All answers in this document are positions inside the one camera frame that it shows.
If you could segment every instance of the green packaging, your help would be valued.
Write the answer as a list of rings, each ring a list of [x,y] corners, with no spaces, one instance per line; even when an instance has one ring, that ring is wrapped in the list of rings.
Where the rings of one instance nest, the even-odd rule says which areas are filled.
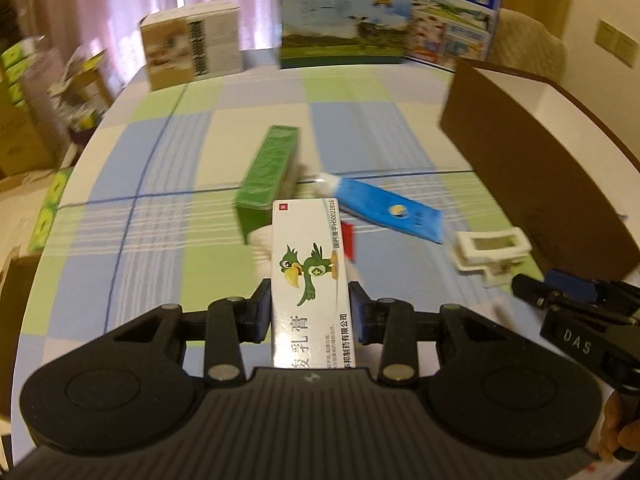
[[[22,89],[20,88],[20,83],[9,86],[9,97],[11,98],[12,104],[19,103],[24,99],[22,95]]]
[[[25,58],[24,50],[22,48],[22,42],[16,43],[14,46],[9,47],[2,53],[2,56],[0,57],[5,68],[11,68],[19,61],[22,61]]]
[[[9,81],[9,85],[13,85],[18,82],[20,76],[27,72],[27,69],[31,66],[31,61],[27,59],[23,59],[19,61],[11,68],[6,69],[6,78]]]
[[[30,253],[36,253],[44,249],[44,246],[49,239],[49,234],[51,232],[51,227],[53,226],[56,213],[58,212],[60,200],[62,200],[62,193],[65,190],[66,183],[71,177],[72,171],[73,168],[60,170],[56,173],[53,182],[49,186],[47,195],[44,198],[44,203],[42,204],[42,208],[38,214],[36,225],[33,228],[31,240],[29,241],[28,250]]]
[[[27,105],[27,101],[25,101],[24,99],[22,101],[18,101],[15,106],[17,108],[20,108],[20,110],[23,110],[27,113],[29,113],[29,106]]]
[[[235,208],[244,243],[249,233],[271,224],[274,200],[293,198],[299,129],[272,126],[236,194]]]

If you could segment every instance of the cartoon cow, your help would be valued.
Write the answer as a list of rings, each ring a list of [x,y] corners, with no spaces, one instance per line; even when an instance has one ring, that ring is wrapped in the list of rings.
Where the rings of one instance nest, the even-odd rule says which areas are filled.
[[[349,16],[355,24],[360,40],[360,47],[364,49],[368,44],[375,44],[380,37],[380,28],[375,24],[368,22],[368,16]]]

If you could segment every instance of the white box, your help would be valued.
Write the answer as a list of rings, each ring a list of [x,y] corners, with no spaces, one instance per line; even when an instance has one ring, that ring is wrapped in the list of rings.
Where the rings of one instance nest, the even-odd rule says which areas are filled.
[[[239,7],[220,0],[148,15],[140,23],[152,90],[242,72]]]
[[[354,367],[338,201],[274,202],[271,262],[273,365]]]

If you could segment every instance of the checkered tablecloth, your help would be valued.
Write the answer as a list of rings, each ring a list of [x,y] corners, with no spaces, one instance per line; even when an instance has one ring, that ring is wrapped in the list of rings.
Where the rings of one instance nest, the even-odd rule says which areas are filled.
[[[201,310],[252,293],[254,261],[232,200],[272,124],[300,128],[303,179],[319,171],[363,178],[444,212],[443,245],[343,217],[354,224],[355,263],[370,296],[431,311],[498,304],[537,338],[529,307],[449,261],[454,231],[510,225],[437,126],[450,77],[412,65],[265,65],[151,94],[134,82],[82,155],[42,255],[14,377],[17,458],[31,447],[18,395],[41,364],[159,304]],[[310,184],[298,192],[308,196]],[[248,372],[270,362],[269,344],[242,352]],[[185,368],[201,367],[202,347],[192,346]]]

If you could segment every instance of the barcode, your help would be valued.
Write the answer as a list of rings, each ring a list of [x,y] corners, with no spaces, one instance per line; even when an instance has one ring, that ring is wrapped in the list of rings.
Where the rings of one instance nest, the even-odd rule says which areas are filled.
[[[207,73],[207,55],[205,54],[205,38],[202,22],[189,23],[189,40],[193,52],[193,67],[196,76]]]

